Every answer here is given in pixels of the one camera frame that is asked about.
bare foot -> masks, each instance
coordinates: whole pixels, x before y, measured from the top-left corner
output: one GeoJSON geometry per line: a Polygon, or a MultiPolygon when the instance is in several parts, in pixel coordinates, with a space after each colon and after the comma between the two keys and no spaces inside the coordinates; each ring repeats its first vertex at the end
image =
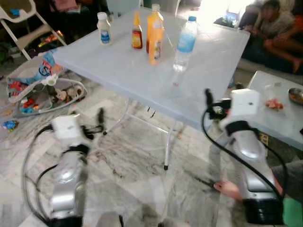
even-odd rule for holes
{"type": "Polygon", "coordinates": [[[302,63],[303,63],[303,60],[300,59],[300,58],[295,58],[293,60],[293,66],[294,66],[293,73],[296,73],[299,70],[299,68],[300,68],[300,66],[301,66],[302,63]]]}
{"type": "Polygon", "coordinates": [[[219,181],[214,184],[214,188],[227,197],[234,198],[237,201],[242,201],[239,188],[233,182],[219,181]]]}

small table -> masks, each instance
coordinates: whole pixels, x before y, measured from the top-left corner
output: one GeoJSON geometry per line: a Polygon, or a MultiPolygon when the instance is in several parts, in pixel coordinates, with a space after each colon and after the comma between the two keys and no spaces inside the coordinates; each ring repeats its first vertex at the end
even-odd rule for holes
{"type": "Polygon", "coordinates": [[[303,135],[299,133],[303,128],[303,106],[289,100],[288,90],[292,87],[303,89],[302,85],[257,71],[248,88],[261,94],[261,104],[258,114],[250,120],[250,124],[265,134],[303,150],[303,135]],[[274,84],[276,85],[275,95],[284,106],[283,110],[278,112],[265,106],[264,87],[274,84]]]}
{"type": "MultiPolygon", "coordinates": [[[[138,11],[144,37],[147,16],[151,11],[146,8],[138,11]]],[[[179,87],[175,87],[172,85],[173,78],[176,78],[172,65],[185,20],[172,14],[161,14],[165,38],[161,61],[156,66],[148,62],[145,41],[143,49],[131,48],[133,13],[125,14],[111,24],[111,46],[101,46],[98,31],[95,31],[59,49],[54,58],[57,64],[200,131],[201,114],[206,108],[205,88],[210,88],[216,99],[223,97],[250,35],[223,26],[199,26],[189,67],[180,76],[182,82],[179,87]]],[[[127,112],[128,106],[129,101],[117,124],[126,116],[133,117],[127,112]]],[[[170,131],[157,128],[168,134],[165,168],[174,125],[175,122],[170,131]]]]}

water bottle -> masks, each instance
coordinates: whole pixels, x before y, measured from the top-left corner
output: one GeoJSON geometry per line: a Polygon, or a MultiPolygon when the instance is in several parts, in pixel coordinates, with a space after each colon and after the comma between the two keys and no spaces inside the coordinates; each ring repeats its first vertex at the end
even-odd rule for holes
{"type": "Polygon", "coordinates": [[[184,72],[188,66],[189,57],[193,51],[197,35],[196,17],[189,16],[188,21],[183,26],[173,68],[176,72],[184,72]]]}

baby bouncer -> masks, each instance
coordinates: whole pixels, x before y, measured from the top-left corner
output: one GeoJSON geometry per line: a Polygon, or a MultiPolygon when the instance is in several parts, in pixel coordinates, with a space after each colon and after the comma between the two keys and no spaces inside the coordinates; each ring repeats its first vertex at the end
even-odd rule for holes
{"type": "Polygon", "coordinates": [[[64,40],[37,13],[33,0],[1,1],[0,22],[28,59],[7,77],[9,101],[16,103],[15,117],[26,117],[57,110],[82,99],[86,95],[87,91],[84,85],[70,79],[71,73],[55,64],[53,59],[55,50],[33,59],[26,52],[25,47],[30,42],[48,32],[52,32],[58,41],[66,45],[64,40]],[[17,15],[12,15],[12,12],[9,11],[11,8],[19,9],[17,15]],[[20,38],[15,37],[5,22],[8,20],[12,23],[18,23],[32,16],[37,16],[42,25],[20,38]]]}

baby seat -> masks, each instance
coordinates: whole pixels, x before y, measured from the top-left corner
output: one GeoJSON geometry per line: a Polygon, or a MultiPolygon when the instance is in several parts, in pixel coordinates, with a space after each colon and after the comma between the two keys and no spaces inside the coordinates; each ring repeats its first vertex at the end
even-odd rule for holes
{"type": "Polygon", "coordinates": [[[72,72],[55,64],[54,51],[34,57],[8,75],[9,101],[17,103],[14,117],[58,110],[87,94],[82,83],[69,78],[72,72]]]}

